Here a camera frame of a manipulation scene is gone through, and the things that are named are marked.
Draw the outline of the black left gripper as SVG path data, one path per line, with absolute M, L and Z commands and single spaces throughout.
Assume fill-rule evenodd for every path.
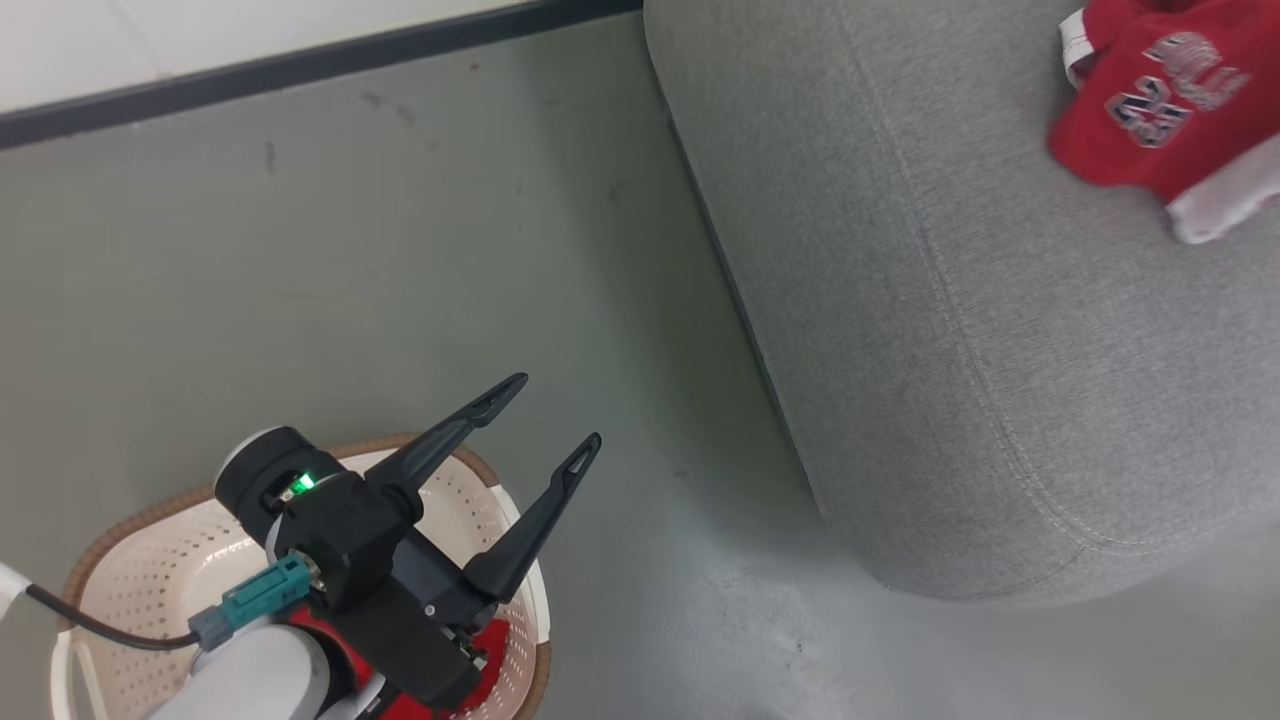
M 504 378 L 375 464 L 365 480 L 401 515 L 422 516 L 420 489 L 527 382 L 526 374 Z M 600 450 L 602 436 L 588 436 L 530 509 L 463 571 L 425 536 L 408 536 L 387 582 L 335 614 L 338 635 L 401 694 L 430 708 L 460 708 L 483 679 L 474 637 L 499 601 L 515 597 Z

